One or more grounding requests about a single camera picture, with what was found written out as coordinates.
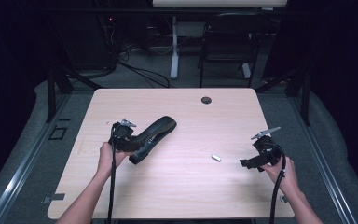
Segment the desk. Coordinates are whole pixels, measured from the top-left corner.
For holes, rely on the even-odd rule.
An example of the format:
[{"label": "desk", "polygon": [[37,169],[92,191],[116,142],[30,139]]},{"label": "desk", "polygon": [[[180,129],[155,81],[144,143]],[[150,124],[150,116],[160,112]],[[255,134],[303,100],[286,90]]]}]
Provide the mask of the desk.
[{"label": "desk", "polygon": [[[153,7],[286,7],[287,0],[153,0]],[[171,79],[178,78],[179,53],[177,48],[176,17],[172,20]],[[242,67],[245,77],[250,76],[248,64]]]},{"label": "desk", "polygon": [[[257,155],[250,138],[268,128],[252,89],[97,90],[56,190],[65,197],[52,201],[48,216],[58,218],[90,182],[113,123],[126,118],[137,135],[163,116],[176,128],[141,163],[124,160],[117,169],[114,219],[269,217],[271,180],[239,162]],[[109,189],[110,180],[94,218],[107,217]],[[277,201],[276,217],[293,215]]]}]

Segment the black handle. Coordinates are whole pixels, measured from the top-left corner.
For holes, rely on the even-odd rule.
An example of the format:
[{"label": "black handle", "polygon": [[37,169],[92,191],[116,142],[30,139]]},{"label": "black handle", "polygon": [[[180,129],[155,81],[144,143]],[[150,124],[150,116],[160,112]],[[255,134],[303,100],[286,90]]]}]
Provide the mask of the black handle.
[{"label": "black handle", "polygon": [[146,130],[131,140],[142,147],[130,155],[129,160],[135,165],[141,162],[153,147],[168,133],[172,132],[175,127],[176,121],[168,116],[156,120]]}]

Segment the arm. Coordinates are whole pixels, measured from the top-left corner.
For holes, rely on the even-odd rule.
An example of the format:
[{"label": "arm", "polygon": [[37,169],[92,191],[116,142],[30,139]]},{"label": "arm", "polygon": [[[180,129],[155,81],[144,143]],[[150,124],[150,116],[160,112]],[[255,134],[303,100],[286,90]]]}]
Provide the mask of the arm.
[{"label": "arm", "polygon": [[[271,180],[275,183],[278,174],[282,168],[282,160],[280,160],[274,166],[263,165],[261,166]],[[305,194],[301,191],[297,183],[296,176],[296,167],[295,163],[290,160],[290,158],[286,157],[286,172],[284,174],[284,178],[280,184],[280,189],[287,197],[287,200],[292,207],[296,220],[300,224],[316,224],[322,223],[322,221],[318,218],[315,212],[310,207],[310,204],[307,201]]]},{"label": "arm", "polygon": [[[132,154],[132,152],[117,152],[117,167],[130,154]],[[100,159],[98,162],[97,172],[83,192],[58,219],[57,223],[91,223],[92,214],[94,213],[95,206],[100,198],[103,185],[111,175],[112,159],[112,146],[105,142],[100,148]]]}]

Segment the dark background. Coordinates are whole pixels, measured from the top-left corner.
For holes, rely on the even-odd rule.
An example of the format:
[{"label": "dark background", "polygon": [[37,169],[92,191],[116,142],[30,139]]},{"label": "dark background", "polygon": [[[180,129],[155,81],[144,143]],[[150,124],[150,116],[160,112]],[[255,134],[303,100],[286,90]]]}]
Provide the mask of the dark background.
[{"label": "dark background", "polygon": [[[85,7],[94,6],[87,1],[83,3]],[[0,170],[32,112],[34,87],[46,80],[52,67],[115,66],[111,64],[115,53],[106,43],[99,18],[85,22],[82,18],[57,17],[47,22],[42,16],[23,13],[22,4],[0,0]],[[147,7],[150,1],[142,4]],[[358,174],[358,1],[348,6],[291,1],[292,10],[339,13],[328,23],[324,18],[283,19],[264,77],[279,77],[293,68],[310,65],[311,90],[336,120],[348,146],[348,160]],[[134,22],[118,21],[120,32],[131,36]],[[134,38],[133,41],[147,48],[143,38],[138,35]]]}]

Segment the black cord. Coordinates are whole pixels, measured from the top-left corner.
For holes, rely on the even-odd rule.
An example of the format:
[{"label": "black cord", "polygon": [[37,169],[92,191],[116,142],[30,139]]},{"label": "black cord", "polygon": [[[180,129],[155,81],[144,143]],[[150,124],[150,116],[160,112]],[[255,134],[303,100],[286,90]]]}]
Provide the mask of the black cord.
[{"label": "black cord", "polygon": [[275,182],[275,187],[274,187],[274,190],[272,192],[271,210],[270,210],[270,213],[269,213],[269,223],[270,224],[274,223],[274,219],[275,219],[275,204],[276,204],[276,201],[277,201],[278,189],[279,189],[279,186],[281,184],[282,178],[284,178],[284,172],[285,172],[285,169],[286,169],[286,156],[284,155],[283,150],[282,150],[281,147],[279,147],[279,146],[275,146],[275,147],[277,147],[280,150],[280,152],[282,153],[282,155],[281,155],[282,169],[278,174],[277,180]]},{"label": "black cord", "polygon": [[[173,87],[171,85],[171,82],[165,77],[163,76],[162,74],[159,74],[159,73],[156,73],[156,72],[153,72],[153,71],[149,71],[149,70],[145,70],[145,69],[142,69],[142,68],[136,68],[136,67],[133,67],[131,65],[128,65],[126,63],[123,63],[123,62],[118,62],[119,64],[121,64],[122,66],[130,69],[132,72],[138,74],[139,76],[143,77],[149,84],[150,86],[153,87],[153,85],[149,82],[149,81],[152,81],[162,87],[165,87],[165,88],[170,88],[170,87]],[[157,75],[158,77],[161,77],[164,79],[165,82],[161,81],[161,80],[158,80],[157,78],[155,77],[152,77],[151,75],[147,74],[147,73],[150,73],[152,75]]]},{"label": "black cord", "polygon": [[114,131],[111,132],[112,139],[112,151],[113,151],[113,160],[112,160],[112,173],[110,175],[110,195],[109,195],[109,209],[107,212],[107,224],[112,223],[112,210],[113,210],[113,200],[115,196],[115,179],[116,179],[116,149],[115,149],[115,138]]}]

